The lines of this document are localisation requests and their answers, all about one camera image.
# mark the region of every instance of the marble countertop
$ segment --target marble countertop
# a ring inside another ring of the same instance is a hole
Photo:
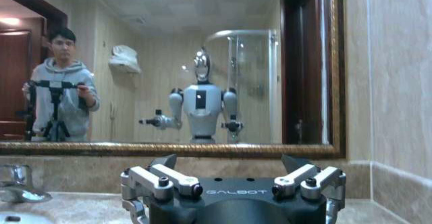
[[[30,212],[54,223],[132,223],[121,207],[118,194],[50,192],[52,200],[42,203],[0,202],[0,211]],[[338,212],[337,224],[404,223],[369,200],[348,199]]]

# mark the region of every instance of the shower enclosure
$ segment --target shower enclosure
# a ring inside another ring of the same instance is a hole
[[[216,136],[216,142],[269,144],[281,124],[277,94],[277,42],[274,30],[224,30],[206,37],[210,82],[237,92],[238,118],[244,128],[237,137]]]

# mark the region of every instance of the black hair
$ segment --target black hair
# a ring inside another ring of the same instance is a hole
[[[61,36],[69,40],[72,40],[73,42],[76,42],[76,36],[74,33],[72,32],[72,30],[69,30],[68,28],[60,28],[56,29],[50,34],[49,34],[49,42],[52,42],[52,40],[57,37]]]

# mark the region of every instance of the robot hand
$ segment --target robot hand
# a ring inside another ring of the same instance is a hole
[[[242,123],[240,121],[237,121],[234,115],[232,115],[229,122],[222,123],[221,128],[228,129],[229,132],[233,134],[238,134],[238,132],[242,129]]]
[[[176,121],[173,118],[169,118],[162,115],[162,111],[156,109],[156,116],[152,119],[140,119],[140,124],[152,124],[157,129],[180,128],[181,122]]]

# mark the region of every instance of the sink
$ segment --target sink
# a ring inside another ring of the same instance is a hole
[[[0,224],[54,224],[46,217],[29,212],[0,211]]]

